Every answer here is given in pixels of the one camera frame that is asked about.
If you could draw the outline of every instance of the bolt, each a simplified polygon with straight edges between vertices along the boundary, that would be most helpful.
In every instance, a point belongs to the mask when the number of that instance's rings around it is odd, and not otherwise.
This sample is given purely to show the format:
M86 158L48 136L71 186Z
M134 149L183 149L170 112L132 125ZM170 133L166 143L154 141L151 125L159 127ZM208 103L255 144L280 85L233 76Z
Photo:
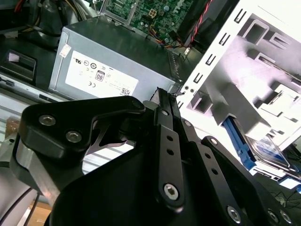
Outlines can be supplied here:
M53 126L56 123L56 120L51 115L42 115L39 117L39 122L44 126Z
M290 217L289 217L285 212L283 212L283 211L281 210L281 211L280 211L280 214L281 214L281 216L283 217L283 219L284 219L287 223L289 223L289 224L292 223L292 220L290 219Z
M268 210L268 214L276 223L279 222L278 217L273 213L273 211Z
M169 115L169 113L165 110L161 110L161 112L164 114L164 115Z
M217 141L214 140L213 138L210 138L210 141L211 141L214 145L217 145Z
M66 138L72 143L77 143L81 141L81 134L76 131L69 131L68 133L66 133Z
M240 215L239 215L239 213L237 212L236 209L234 209L232 206L228 206L227 207L227 212L228 212L229 216L231 217L231 219L235 223L240 224L240 222L241 222Z
M177 200L179 197L178 190L171 184L164 185L164 192L171 200Z
M186 124L186 126L191 127L191 123L188 122L187 120L185 120L184 123Z

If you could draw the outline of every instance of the green circuit board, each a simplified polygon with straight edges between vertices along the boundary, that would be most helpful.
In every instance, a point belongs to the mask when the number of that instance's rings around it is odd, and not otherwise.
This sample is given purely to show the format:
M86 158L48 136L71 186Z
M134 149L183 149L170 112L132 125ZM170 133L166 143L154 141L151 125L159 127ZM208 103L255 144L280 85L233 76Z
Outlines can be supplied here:
M128 19L136 0L109 0L106 10ZM193 0L139 0L130 26L148 34L149 26L154 25L161 40L173 42L169 36L177 31L186 16Z

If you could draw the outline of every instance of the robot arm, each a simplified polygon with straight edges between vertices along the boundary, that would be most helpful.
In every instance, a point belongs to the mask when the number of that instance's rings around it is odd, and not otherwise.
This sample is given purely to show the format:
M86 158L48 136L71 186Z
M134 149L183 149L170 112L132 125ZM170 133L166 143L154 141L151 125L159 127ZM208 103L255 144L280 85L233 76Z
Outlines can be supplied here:
M200 140L175 96L32 105L22 115L10 167L53 205L46 225L294 225L214 137ZM135 148L83 175L83 157Z

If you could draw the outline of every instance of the capacitor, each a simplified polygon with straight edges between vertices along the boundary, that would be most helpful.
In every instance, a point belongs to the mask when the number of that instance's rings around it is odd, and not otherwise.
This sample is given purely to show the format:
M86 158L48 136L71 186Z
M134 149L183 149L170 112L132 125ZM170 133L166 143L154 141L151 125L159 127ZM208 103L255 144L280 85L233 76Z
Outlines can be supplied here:
M169 6L164 6L163 9L164 9L165 12L168 12L169 11Z

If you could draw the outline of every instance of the power supply label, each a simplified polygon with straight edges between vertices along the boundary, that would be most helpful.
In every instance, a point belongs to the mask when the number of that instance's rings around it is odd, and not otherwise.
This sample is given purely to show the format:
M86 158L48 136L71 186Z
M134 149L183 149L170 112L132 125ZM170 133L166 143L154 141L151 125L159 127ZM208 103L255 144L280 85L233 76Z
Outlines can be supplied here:
M73 51L65 83L103 98L132 95L138 80Z

